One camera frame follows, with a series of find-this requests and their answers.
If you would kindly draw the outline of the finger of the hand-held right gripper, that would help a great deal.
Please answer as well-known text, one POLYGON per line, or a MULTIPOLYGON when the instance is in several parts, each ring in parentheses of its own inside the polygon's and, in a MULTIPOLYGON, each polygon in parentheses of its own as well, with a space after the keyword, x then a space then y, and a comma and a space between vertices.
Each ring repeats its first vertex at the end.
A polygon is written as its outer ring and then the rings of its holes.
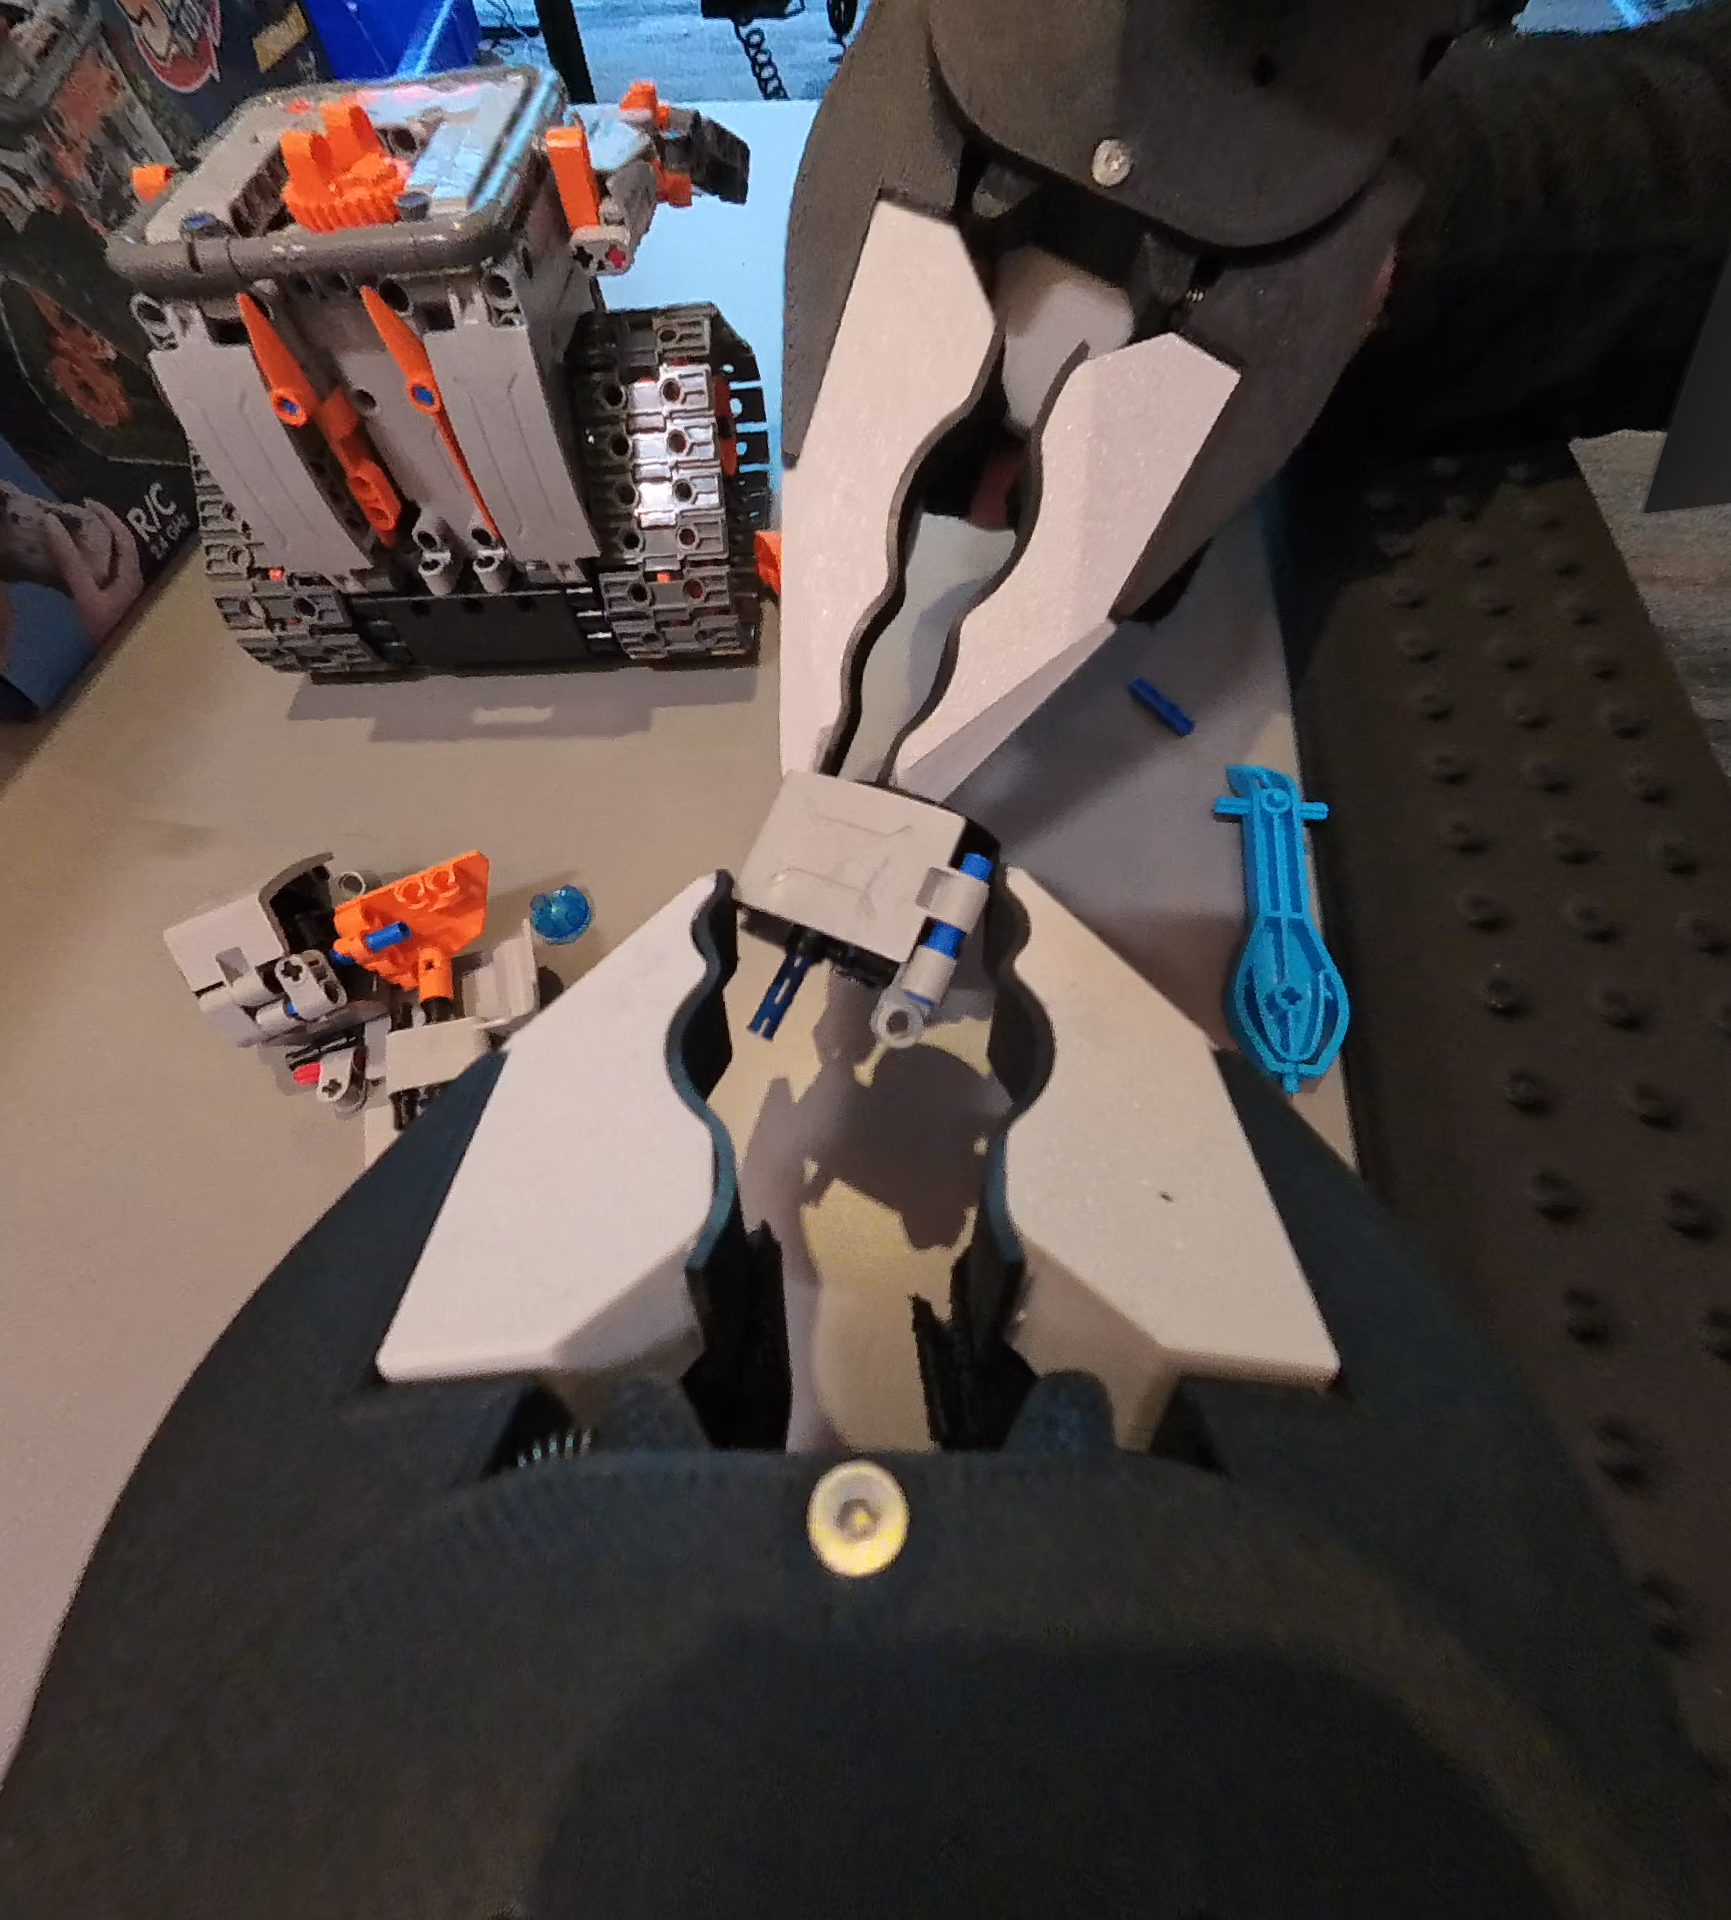
POLYGON ((955 618, 942 690, 896 739, 903 797, 959 793, 1112 640, 1233 391, 1238 370, 1178 333, 1069 363, 1035 436, 1013 554, 955 618))
POLYGON ((903 585, 917 474, 967 419, 996 357, 996 311, 959 229, 879 201, 784 470, 787 775, 827 775, 851 749, 857 669, 903 585))

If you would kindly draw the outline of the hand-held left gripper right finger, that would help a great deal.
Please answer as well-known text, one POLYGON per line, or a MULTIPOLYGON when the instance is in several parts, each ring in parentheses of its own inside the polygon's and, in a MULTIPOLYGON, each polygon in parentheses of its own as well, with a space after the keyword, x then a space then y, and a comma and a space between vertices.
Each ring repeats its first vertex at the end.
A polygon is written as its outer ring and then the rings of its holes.
POLYGON ((1228 1059, 1031 874, 984 916, 989 1079, 941 1396, 1178 1381, 1332 1386, 1339 1357, 1225 1086, 1228 1059))

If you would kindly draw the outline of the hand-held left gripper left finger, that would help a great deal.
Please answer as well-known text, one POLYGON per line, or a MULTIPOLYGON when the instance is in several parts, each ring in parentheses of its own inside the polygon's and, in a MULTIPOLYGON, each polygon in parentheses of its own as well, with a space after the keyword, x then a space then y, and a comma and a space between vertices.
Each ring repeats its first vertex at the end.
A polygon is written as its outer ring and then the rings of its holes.
POLYGON ((407 1295, 392 1385, 741 1366, 784 1339, 776 1240, 746 1232, 710 1093, 733 1067, 728 874, 704 874, 497 1059, 407 1295))

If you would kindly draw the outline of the light blue paddle piece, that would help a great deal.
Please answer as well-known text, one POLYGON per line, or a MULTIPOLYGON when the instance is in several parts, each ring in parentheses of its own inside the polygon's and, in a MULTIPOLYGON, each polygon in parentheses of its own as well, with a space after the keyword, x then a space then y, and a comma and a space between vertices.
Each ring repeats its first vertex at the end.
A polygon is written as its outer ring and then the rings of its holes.
POLYGON ((1349 995, 1310 911, 1309 827, 1328 805, 1263 763, 1228 763, 1219 819, 1242 827, 1246 931, 1225 978, 1238 1050, 1289 1096, 1321 1080, 1349 1022, 1349 995))

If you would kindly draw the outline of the small grey orange brick assembly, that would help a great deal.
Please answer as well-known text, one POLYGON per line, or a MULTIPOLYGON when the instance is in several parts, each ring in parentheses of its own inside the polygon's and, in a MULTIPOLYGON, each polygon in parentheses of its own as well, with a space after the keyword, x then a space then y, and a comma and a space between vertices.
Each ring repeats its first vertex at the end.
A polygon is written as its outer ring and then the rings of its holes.
POLYGON ((395 878, 310 853, 159 941, 199 1020, 355 1122, 377 1165, 544 1006, 532 931, 484 926, 483 850, 395 878))

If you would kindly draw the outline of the black dimpled foam mat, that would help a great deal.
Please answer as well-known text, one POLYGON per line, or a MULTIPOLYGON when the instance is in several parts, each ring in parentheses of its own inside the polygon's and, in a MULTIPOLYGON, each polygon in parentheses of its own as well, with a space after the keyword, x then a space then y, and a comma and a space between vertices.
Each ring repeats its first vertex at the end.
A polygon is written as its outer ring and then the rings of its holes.
POLYGON ((1263 508, 1360 1165, 1597 1488, 1731 1816, 1731 788, 1565 451, 1263 508))

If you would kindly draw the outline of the large grey tracked brick vehicle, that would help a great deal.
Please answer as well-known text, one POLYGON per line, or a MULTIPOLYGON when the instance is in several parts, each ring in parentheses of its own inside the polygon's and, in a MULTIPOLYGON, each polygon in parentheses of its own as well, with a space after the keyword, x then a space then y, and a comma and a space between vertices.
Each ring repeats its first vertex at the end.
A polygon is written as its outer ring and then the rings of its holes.
POLYGON ((227 634, 314 683, 758 649, 762 391, 710 301, 616 311, 753 152, 556 72, 267 92, 108 238, 227 634))

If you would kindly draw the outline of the blue storage bin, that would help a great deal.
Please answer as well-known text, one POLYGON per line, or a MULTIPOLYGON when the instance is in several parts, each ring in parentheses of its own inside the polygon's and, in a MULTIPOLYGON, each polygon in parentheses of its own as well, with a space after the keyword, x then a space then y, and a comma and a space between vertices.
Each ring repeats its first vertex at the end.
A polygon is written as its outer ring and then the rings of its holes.
POLYGON ((326 76, 340 84, 424 80, 476 62, 472 4, 300 4, 326 76))

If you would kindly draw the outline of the blue cardboard box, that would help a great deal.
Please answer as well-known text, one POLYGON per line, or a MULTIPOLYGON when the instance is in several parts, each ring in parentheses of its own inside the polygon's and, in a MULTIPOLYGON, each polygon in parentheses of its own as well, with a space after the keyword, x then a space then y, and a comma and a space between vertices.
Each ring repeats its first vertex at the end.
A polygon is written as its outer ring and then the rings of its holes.
POLYGON ((0 716, 54 709, 194 536, 105 248, 233 107, 315 84, 306 4, 0 4, 0 716))

